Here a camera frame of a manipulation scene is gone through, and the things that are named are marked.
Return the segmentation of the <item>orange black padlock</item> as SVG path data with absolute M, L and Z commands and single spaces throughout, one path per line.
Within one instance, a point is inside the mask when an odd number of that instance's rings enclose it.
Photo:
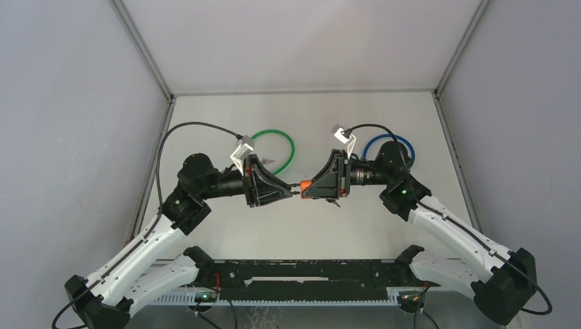
M 289 184 L 288 187 L 291 189 L 293 195 L 299 195 L 301 198 L 307 198 L 305 196 L 306 190 L 311 186 L 311 180 L 302 180 L 298 183 Z

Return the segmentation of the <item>blue cable lock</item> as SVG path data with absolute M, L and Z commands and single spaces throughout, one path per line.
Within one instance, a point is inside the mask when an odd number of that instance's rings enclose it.
M 408 167 L 415 163 L 416 153 L 412 144 L 404 137 L 395 135 L 393 138 L 390 134 L 381 134 L 372 138 L 364 148 L 361 161 L 371 162 L 369 150 L 378 141 L 383 141 L 384 144 L 387 143 L 388 145 L 381 146 L 377 156 L 373 160 L 374 162 L 378 162 L 380 165 L 401 165 L 401 154 L 399 153 L 401 151 Z

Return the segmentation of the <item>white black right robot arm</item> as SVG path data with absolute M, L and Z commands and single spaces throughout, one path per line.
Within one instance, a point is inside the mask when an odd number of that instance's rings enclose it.
M 410 246 L 395 268 L 397 279 L 405 285 L 421 280 L 450 288 L 472 299 L 491 321 L 508 325 L 538 291 L 535 257 L 522 247 L 511 250 L 459 219 L 410 174 L 411 165 L 398 141 L 385 142 L 374 160 L 334 149 L 322 170 L 301 182 L 301 197 L 334 203 L 348 196 L 352 186 L 385 185 L 380 199 L 389 212 L 421 228 L 460 259 Z

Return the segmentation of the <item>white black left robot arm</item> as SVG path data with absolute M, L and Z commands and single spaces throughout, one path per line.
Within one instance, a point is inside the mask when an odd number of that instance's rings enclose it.
M 138 311 L 173 289 L 209 284 L 214 267 L 198 247 L 151 273 L 146 270 L 210 214 L 207 199 L 244 195 L 250 207 L 259 207 L 292 197 L 291 189 L 255 154 L 244 159 L 242 171 L 219 171 L 205 154 L 187 157 L 158 215 L 104 266 L 67 280 L 70 307 L 87 328 L 124 328 Z

